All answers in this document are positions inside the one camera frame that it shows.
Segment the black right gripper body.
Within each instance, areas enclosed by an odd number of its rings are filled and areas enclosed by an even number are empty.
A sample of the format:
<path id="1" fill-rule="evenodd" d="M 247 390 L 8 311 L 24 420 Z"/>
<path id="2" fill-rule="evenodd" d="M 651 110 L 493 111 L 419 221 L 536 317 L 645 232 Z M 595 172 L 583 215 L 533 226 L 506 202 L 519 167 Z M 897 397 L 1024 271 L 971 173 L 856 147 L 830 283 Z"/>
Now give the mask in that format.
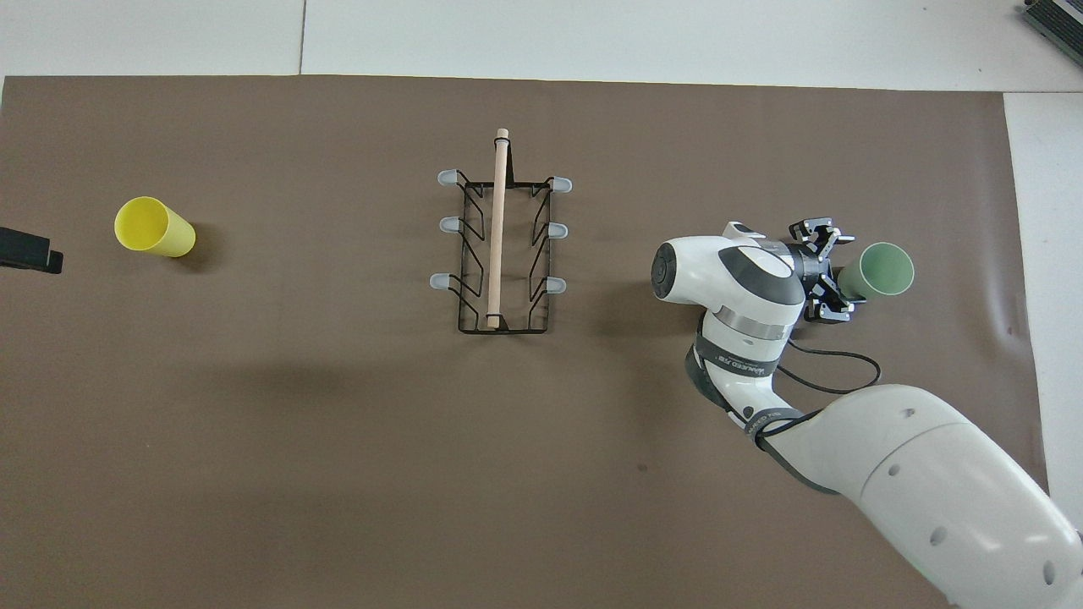
<path id="1" fill-rule="evenodd" d="M 837 282 L 828 261 L 832 245 L 792 244 L 790 255 L 793 257 L 795 270 L 800 275 L 805 300 L 834 302 L 838 300 Z"/>

